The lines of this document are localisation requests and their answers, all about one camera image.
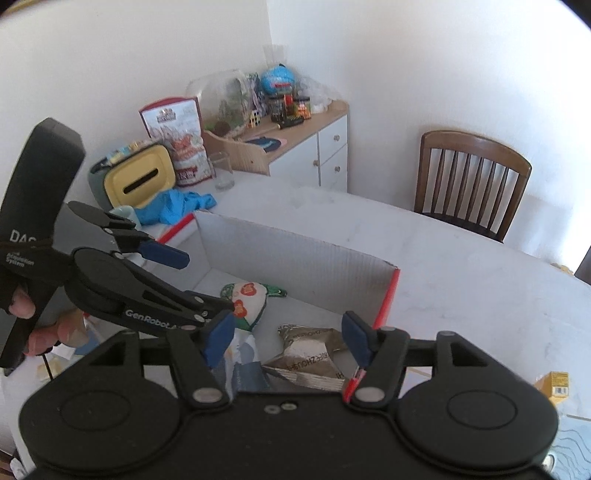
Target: blue cloth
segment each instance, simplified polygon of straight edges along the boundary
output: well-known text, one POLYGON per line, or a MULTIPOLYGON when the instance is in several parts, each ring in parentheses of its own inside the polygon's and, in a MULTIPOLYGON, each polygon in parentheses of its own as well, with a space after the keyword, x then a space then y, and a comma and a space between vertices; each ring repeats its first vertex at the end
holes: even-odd
POLYGON ((142 225, 165 223, 175 225, 188 213, 199 209, 210 209, 216 206, 212 195, 199 195, 194 192, 183 193, 170 189, 160 192, 146 207, 136 208, 135 214, 142 225))

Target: yellow box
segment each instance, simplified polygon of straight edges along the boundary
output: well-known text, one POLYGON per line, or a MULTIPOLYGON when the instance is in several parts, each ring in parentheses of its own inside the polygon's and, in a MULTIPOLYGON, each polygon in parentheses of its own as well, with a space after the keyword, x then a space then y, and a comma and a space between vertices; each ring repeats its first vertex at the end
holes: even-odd
POLYGON ((569 374, 567 372, 550 372, 540 378, 534 386, 554 405, 558 405, 569 397, 569 374))

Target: green and white plush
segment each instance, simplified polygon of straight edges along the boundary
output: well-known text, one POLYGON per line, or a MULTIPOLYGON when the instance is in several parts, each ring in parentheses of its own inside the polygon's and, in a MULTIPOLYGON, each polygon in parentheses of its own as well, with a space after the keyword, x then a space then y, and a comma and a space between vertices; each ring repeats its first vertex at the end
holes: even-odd
POLYGON ((222 288, 221 298, 232 300, 236 328, 252 331, 267 305, 267 297, 285 297, 285 290, 273 285, 244 282, 229 283, 222 288))

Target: wooden chair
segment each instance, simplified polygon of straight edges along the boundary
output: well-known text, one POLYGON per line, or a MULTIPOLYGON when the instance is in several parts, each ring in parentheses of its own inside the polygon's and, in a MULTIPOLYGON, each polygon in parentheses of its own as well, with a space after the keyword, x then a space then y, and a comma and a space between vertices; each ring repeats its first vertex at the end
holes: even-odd
POLYGON ((417 194, 414 202, 414 211, 502 242, 513 217, 515 216, 515 212, 517 211, 517 207, 523 196, 525 185, 527 184, 530 174, 531 165, 524 157, 509 147, 495 142, 494 140, 456 131, 439 130, 427 132, 421 138, 421 156, 418 164, 417 194), (425 211, 424 204, 427 195, 432 150, 441 150, 441 153, 437 165, 437 174, 434 179, 431 208, 429 211, 425 211), (441 183, 444 176, 443 173, 447 170, 446 156, 451 157, 451 153, 446 155, 447 151, 452 151, 453 157, 449 167, 447 186, 445 187, 443 209, 438 213, 436 210, 439 202, 439 194, 441 192, 441 183), (462 157, 464 158, 462 178, 457 192, 454 192, 456 171, 459 163, 458 159, 460 158, 461 161, 462 157), (470 166, 472 163, 476 163, 476 160, 478 160, 478 166, 476 168, 476 173, 473 173, 473 168, 470 166), (497 166, 501 166, 502 174, 496 169, 497 166), (511 198, 507 204, 505 214, 497 232, 495 233, 492 231, 492 227, 495 223, 499 206, 501 205, 510 170, 516 172, 518 176, 511 193, 511 198), (473 214, 476 199, 479 197, 479 188, 483 183, 482 179, 485 174, 483 172, 486 171, 488 171, 486 186, 480 201, 478 214, 476 215, 476 222, 473 222, 470 221, 470 217, 473 214), (473 175, 474 181, 472 183, 472 192, 468 200, 467 208, 464 211, 462 207, 465 199, 466 184, 468 184, 468 178, 473 175), (485 212, 488 210, 487 204, 494 183, 498 183, 498 189, 496 191, 495 201, 492 205, 492 210, 490 210, 488 223, 484 226, 481 225, 481 222, 485 212), (454 206, 451 205, 453 203, 453 197, 456 199, 454 206))

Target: mug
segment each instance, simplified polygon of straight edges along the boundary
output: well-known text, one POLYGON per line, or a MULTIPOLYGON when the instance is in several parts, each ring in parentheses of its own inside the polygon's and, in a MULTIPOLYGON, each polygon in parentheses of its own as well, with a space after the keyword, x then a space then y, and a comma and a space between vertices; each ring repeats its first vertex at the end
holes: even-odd
POLYGON ((131 205, 119 205, 111 210, 111 213, 114 215, 127 218, 135 223, 135 228, 137 230, 141 229, 141 224, 139 222, 138 216, 135 214, 135 210, 131 205))

